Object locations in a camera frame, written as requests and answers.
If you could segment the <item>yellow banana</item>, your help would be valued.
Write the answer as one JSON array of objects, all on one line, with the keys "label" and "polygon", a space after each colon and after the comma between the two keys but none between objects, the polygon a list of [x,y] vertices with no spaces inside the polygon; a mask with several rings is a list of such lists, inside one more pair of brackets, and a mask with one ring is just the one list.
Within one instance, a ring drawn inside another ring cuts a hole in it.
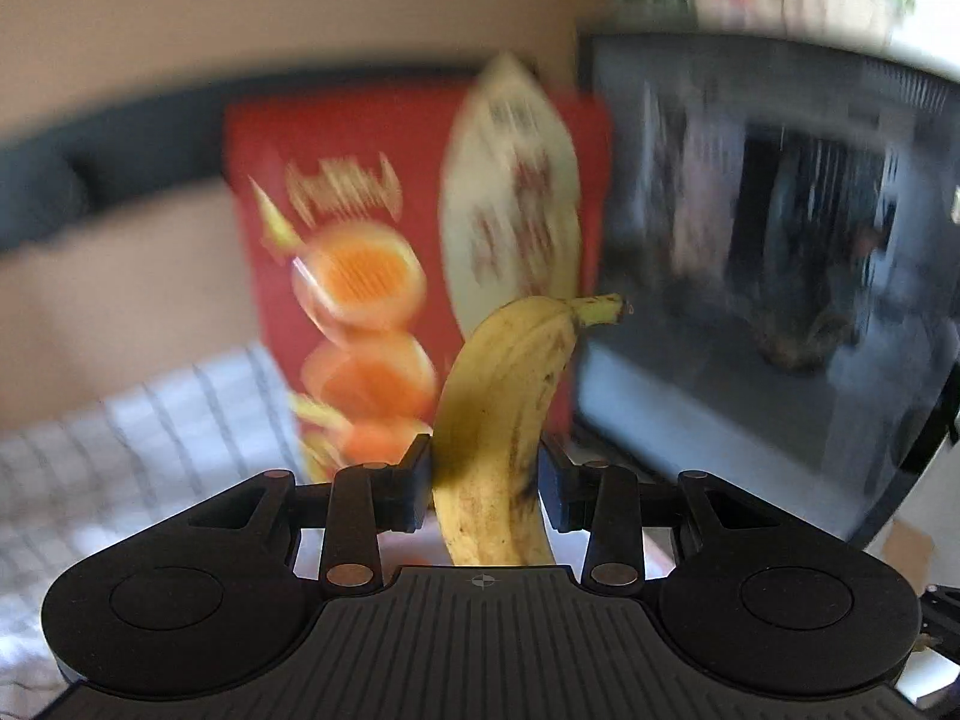
[{"label": "yellow banana", "polygon": [[584,330],[625,313],[619,294],[516,299],[455,358],[431,436],[431,494],[457,566],[551,566],[537,488],[540,436]]}]

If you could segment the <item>white oven with glass door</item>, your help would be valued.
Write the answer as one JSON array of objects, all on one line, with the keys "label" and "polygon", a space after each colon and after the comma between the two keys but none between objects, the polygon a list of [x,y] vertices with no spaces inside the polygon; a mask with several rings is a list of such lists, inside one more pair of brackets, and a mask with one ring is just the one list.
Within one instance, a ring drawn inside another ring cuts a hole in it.
[{"label": "white oven with glass door", "polygon": [[958,410],[958,80],[726,29],[597,26],[613,121],[586,433],[866,544]]}]

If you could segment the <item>pink white shallow box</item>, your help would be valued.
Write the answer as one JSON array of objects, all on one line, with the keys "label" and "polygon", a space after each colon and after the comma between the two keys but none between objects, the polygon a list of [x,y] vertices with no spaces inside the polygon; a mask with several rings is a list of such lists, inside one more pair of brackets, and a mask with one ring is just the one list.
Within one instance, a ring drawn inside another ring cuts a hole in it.
[{"label": "pink white shallow box", "polygon": [[[551,552],[560,566],[573,569],[574,577],[581,577],[586,559],[589,533],[584,530],[560,533],[547,527]],[[295,559],[293,571],[301,578],[318,578],[320,550],[322,550],[322,530],[304,530],[301,544]],[[415,533],[381,533],[377,537],[377,546],[381,554],[382,575],[391,578],[398,567],[439,566],[451,567],[452,561],[446,550],[438,522],[433,514],[427,516],[420,530]],[[647,533],[643,535],[644,577],[664,578],[675,567],[672,550],[663,550],[661,545]]]}]

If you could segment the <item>white black-grid tablecloth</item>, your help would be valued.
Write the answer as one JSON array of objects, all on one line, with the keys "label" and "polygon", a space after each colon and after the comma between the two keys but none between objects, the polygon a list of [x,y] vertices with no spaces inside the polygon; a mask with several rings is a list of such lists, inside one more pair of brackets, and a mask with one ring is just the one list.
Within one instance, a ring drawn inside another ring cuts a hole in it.
[{"label": "white black-grid tablecloth", "polygon": [[3,717],[34,717],[64,690],[41,605],[67,567],[254,473],[298,466],[285,383],[258,343],[3,431]]}]

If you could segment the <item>dark grey wall power strip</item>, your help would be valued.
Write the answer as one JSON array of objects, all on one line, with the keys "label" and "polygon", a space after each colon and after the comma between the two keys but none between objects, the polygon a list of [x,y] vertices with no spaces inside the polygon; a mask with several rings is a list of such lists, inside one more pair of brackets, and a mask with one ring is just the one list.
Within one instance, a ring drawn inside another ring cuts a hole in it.
[{"label": "dark grey wall power strip", "polygon": [[482,60],[358,60],[194,78],[2,142],[2,252],[40,244],[151,193],[223,171],[223,117],[241,99],[364,82],[469,78]]}]

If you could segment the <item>red quail egg bag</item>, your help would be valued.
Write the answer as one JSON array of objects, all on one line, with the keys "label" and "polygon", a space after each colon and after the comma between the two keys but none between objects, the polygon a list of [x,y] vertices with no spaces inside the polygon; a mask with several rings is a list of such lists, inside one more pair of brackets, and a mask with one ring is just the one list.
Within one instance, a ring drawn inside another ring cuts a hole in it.
[{"label": "red quail egg bag", "polygon": [[509,55],[469,78],[245,99],[224,167],[306,475],[400,460],[464,340],[596,282],[612,122]]}]

